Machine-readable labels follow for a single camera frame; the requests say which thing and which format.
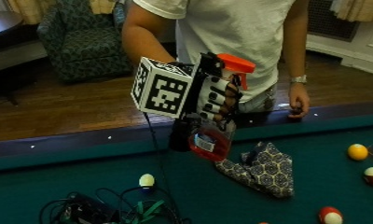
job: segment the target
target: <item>wristwatch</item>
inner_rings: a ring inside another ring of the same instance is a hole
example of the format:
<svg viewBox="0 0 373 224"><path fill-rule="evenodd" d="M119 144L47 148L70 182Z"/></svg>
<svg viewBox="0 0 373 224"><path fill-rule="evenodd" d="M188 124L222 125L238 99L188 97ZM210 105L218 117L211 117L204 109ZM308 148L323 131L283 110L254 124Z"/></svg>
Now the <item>wristwatch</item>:
<svg viewBox="0 0 373 224"><path fill-rule="evenodd" d="M303 75L301 77L293 77L289 83L296 83L296 82L308 84L308 75Z"/></svg>

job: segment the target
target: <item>patterned armchair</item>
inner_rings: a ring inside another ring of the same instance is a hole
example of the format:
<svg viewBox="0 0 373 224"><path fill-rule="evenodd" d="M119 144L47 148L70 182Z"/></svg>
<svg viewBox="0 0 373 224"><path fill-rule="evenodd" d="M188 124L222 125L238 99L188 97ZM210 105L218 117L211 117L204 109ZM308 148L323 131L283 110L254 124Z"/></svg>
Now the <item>patterned armchair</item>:
<svg viewBox="0 0 373 224"><path fill-rule="evenodd" d="M81 82L131 74L132 65L122 49L123 5L114 14L95 15L89 0L57 0L38 35L59 79Z"/></svg>

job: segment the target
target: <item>fiducial marker cube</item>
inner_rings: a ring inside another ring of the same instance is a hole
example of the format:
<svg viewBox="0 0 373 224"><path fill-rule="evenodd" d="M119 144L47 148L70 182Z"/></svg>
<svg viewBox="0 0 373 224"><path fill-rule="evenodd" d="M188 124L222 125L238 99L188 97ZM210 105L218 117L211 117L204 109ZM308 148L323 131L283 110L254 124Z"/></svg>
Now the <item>fiducial marker cube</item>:
<svg viewBox="0 0 373 224"><path fill-rule="evenodd" d="M143 57L131 92L138 109L178 119L192 82L179 67Z"/></svg>

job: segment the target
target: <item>baseboard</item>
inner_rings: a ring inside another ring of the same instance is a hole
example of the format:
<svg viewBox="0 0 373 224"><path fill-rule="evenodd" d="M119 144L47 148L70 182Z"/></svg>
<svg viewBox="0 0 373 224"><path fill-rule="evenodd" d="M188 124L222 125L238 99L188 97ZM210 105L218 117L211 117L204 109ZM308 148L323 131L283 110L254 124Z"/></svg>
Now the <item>baseboard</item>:
<svg viewBox="0 0 373 224"><path fill-rule="evenodd" d="M0 49L0 70L17 64L45 58L47 51L39 40Z"/></svg>
<svg viewBox="0 0 373 224"><path fill-rule="evenodd" d="M373 74L373 56L351 49L336 48L329 45L309 41L308 50L321 52L343 58L343 65L364 70Z"/></svg>

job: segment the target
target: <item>yellow billiard ball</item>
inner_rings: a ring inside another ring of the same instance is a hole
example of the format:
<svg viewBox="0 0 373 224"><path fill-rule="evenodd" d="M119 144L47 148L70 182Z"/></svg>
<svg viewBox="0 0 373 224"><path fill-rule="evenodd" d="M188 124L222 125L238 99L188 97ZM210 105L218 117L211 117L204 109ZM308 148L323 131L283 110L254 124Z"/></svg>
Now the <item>yellow billiard ball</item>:
<svg viewBox="0 0 373 224"><path fill-rule="evenodd" d="M361 144L353 144L348 148L348 156L352 160L363 161L369 155L368 148Z"/></svg>

